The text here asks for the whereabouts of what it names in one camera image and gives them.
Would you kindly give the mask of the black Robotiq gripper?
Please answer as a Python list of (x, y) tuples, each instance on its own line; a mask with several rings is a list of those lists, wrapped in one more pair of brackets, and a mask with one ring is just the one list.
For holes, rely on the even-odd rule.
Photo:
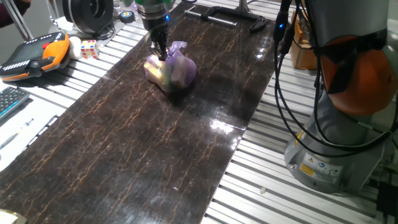
[(167, 58), (167, 29), (170, 17), (168, 14), (140, 14), (144, 28), (150, 34), (150, 51), (159, 60)]

